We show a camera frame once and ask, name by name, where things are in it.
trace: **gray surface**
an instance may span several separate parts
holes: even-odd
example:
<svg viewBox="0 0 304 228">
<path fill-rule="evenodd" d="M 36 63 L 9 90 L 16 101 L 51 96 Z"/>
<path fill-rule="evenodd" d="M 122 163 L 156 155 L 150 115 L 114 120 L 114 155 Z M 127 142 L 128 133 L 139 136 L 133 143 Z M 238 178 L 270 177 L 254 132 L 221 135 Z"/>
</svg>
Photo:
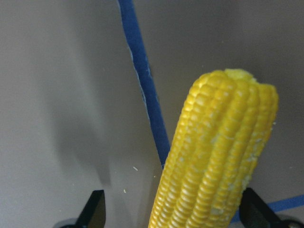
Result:
<svg viewBox="0 0 304 228">
<path fill-rule="evenodd" d="M 169 138 L 200 74 L 247 69 L 280 94 L 251 186 L 303 194 L 304 3 L 134 2 Z M 0 31 L 0 226 L 58 227 L 105 189 L 106 228 L 146 227 L 161 168 L 116 1 L 0 1 Z"/>
</svg>

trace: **toy corn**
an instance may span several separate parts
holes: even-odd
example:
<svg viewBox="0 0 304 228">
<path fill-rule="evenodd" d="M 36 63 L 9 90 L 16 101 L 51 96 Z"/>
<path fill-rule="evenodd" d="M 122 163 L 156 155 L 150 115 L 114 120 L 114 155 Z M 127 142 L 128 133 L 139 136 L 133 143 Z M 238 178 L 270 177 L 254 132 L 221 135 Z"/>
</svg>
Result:
<svg viewBox="0 0 304 228">
<path fill-rule="evenodd" d="M 149 228 L 225 228 L 278 109 L 272 85 L 241 69 L 202 75 L 184 103 Z"/>
</svg>

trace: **corn cob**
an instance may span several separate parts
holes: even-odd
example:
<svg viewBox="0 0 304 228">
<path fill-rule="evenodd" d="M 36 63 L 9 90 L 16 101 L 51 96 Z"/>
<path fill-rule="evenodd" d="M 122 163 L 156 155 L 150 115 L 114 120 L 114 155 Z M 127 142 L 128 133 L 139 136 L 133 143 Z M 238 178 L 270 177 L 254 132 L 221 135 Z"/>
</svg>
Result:
<svg viewBox="0 0 304 228">
<path fill-rule="evenodd" d="M 278 109 L 272 85 L 241 69 L 202 75 L 184 103 L 149 228 L 225 228 Z"/>
</svg>

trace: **blue line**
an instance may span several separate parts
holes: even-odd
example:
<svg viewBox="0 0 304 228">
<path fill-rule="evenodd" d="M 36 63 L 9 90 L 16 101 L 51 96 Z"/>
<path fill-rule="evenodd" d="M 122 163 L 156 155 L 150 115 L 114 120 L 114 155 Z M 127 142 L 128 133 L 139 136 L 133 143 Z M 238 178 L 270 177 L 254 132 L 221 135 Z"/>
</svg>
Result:
<svg viewBox="0 0 304 228">
<path fill-rule="evenodd" d="M 124 34 L 130 48 L 158 156 L 161 161 L 161 166 L 163 167 L 170 150 L 170 143 L 162 118 L 160 104 L 157 99 L 154 82 L 150 73 L 148 58 L 137 23 L 134 5 L 132 0 L 118 0 L 118 3 L 122 16 Z"/>
<path fill-rule="evenodd" d="M 288 210 L 291 208 L 297 208 L 300 206 L 304 206 L 304 195 L 296 196 L 288 199 L 282 199 L 277 202 L 269 203 L 268 206 L 271 208 L 273 212 L 279 212 L 282 210 Z M 238 211 L 234 215 L 234 217 L 231 220 L 231 223 L 233 222 L 239 222 L 239 214 Z"/>
</svg>

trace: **yellow corn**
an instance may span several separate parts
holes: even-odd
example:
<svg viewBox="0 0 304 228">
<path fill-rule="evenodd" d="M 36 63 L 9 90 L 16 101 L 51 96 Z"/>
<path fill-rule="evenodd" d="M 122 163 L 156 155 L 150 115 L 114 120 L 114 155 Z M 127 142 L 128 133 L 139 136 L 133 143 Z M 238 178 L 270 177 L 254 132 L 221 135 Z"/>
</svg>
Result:
<svg viewBox="0 0 304 228">
<path fill-rule="evenodd" d="M 241 69 L 202 75 L 184 103 L 149 228 L 225 228 L 278 109 L 272 85 Z"/>
</svg>

